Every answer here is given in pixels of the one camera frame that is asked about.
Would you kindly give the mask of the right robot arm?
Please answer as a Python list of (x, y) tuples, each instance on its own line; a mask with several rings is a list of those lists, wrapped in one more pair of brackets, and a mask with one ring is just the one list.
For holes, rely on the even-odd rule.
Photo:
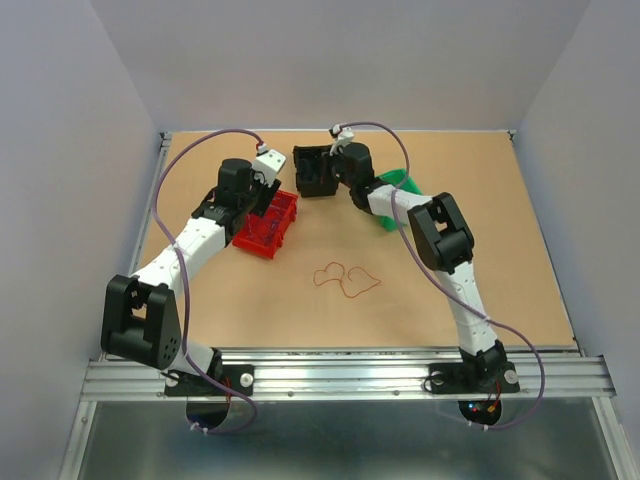
[(410, 228), (413, 239), (404, 238), (405, 245), (448, 298), (456, 323), (462, 364), (453, 377), (472, 390), (499, 384), (508, 367), (507, 356), (476, 285), (473, 234), (453, 196), (419, 195), (384, 181), (374, 173), (370, 150), (362, 143), (329, 147), (321, 164), (349, 188), (357, 208)]

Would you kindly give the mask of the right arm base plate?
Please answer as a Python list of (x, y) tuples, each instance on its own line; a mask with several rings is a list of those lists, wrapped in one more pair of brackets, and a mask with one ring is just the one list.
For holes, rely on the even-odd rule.
[(428, 365), (423, 389), (434, 395), (511, 394), (520, 391), (520, 384), (512, 362), (488, 371), (480, 371), (471, 363), (447, 362)]

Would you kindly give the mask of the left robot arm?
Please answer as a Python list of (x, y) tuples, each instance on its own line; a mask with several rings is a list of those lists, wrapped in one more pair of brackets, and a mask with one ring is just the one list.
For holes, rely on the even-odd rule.
[(222, 162), (216, 186), (168, 246), (131, 276), (116, 275), (107, 284), (103, 352), (158, 371), (188, 374), (188, 382), (202, 394), (221, 386), (220, 352), (188, 340), (187, 317), (178, 312), (177, 301), (190, 299), (190, 281), (232, 242), (249, 215), (266, 213), (285, 163), (274, 149), (254, 161)]

